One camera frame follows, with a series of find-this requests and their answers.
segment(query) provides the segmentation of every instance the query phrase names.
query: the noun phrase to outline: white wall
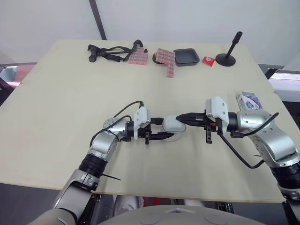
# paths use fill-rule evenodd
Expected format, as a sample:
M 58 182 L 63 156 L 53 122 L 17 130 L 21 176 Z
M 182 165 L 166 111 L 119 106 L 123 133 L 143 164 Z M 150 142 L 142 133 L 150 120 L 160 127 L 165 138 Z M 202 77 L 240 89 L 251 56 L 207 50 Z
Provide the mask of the white wall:
M 0 0 L 0 64 L 37 62 L 62 38 L 101 39 L 88 0 Z
M 98 0 L 110 40 L 230 43 L 259 63 L 300 49 L 299 0 Z M 0 64 L 35 62 L 61 38 L 100 39 L 88 0 L 1 0 Z
M 292 70 L 292 71 L 299 71 L 300 72 L 300 51 L 297 52 L 292 60 L 290 60 L 283 70 Z
M 299 0 L 98 0 L 112 40 L 230 43 L 239 30 L 258 63 L 300 49 Z

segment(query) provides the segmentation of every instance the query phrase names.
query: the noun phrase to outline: wooden table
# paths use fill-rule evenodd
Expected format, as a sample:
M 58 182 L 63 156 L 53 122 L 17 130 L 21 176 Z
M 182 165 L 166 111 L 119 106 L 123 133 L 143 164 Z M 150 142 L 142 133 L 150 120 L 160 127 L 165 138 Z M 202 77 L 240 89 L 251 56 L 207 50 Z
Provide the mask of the wooden table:
M 135 100 L 144 101 L 152 117 L 202 113 L 205 100 L 217 95 L 236 112 L 235 94 L 252 91 L 265 110 L 280 113 L 276 124 L 300 149 L 300 131 L 242 45 L 233 51 L 233 67 L 200 62 L 176 67 L 174 78 L 167 78 L 166 68 L 151 60 L 159 47 L 194 48 L 202 59 L 225 53 L 229 45 L 144 43 L 149 60 L 140 66 L 104 58 L 90 63 L 88 44 L 132 47 L 131 42 L 62 40 L 49 50 L 0 107 L 0 182 L 61 189 L 103 122 Z M 123 114 L 136 110 L 137 105 Z M 252 165 L 260 160 L 252 156 L 257 152 L 248 138 L 228 138 Z M 212 140 L 206 144 L 203 128 L 187 127 L 176 142 L 121 142 L 105 173 L 122 181 L 101 177 L 97 191 L 237 202 L 283 200 L 267 165 L 248 169 L 216 134 Z

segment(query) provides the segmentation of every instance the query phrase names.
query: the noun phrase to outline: gray floor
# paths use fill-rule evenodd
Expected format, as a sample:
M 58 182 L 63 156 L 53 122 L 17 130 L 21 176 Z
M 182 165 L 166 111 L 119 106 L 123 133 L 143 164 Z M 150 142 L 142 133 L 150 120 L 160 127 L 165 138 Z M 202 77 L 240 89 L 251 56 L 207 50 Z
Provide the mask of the gray floor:
M 52 207 L 57 194 L 55 190 L 0 184 L 0 225 L 28 224 Z M 100 209 L 104 218 L 112 210 Z M 233 203 L 233 209 L 237 215 L 268 225 L 288 225 L 280 203 Z

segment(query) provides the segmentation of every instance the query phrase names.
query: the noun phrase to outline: black stand base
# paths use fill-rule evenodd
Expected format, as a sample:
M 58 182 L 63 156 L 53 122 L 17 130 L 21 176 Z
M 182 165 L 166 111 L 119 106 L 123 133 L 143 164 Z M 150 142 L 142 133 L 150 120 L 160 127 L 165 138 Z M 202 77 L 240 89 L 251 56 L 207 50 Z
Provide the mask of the black stand base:
M 235 64 L 235 58 L 233 56 L 229 56 L 225 58 L 227 54 L 221 53 L 216 56 L 216 62 L 225 67 L 232 67 Z

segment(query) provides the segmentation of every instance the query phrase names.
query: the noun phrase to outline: black harness strap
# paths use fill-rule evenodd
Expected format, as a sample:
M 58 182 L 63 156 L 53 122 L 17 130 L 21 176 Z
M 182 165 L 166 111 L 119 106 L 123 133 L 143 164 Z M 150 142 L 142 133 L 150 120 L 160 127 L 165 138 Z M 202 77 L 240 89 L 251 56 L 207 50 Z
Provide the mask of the black harness strap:
M 127 48 L 127 47 L 123 47 L 123 46 L 116 46 L 116 47 L 112 47 L 112 48 L 98 48 L 97 46 L 89 45 L 88 46 L 88 51 L 91 51 L 89 61 L 90 62 L 95 62 L 98 56 L 99 57 L 104 57 L 107 60 L 113 60 L 113 61 L 116 61 L 116 62 L 127 61 L 129 59 L 129 56 L 131 55 L 131 53 L 135 51 L 137 45 L 140 45 L 140 47 L 143 47 L 143 44 L 140 40 L 136 40 L 133 43 L 132 49 Z M 121 52 L 112 52 L 113 50 L 115 50 L 117 48 L 122 49 L 123 51 L 121 51 Z M 115 55 L 115 54 L 124 54 L 124 53 L 128 53 L 125 58 L 122 58 L 120 56 Z

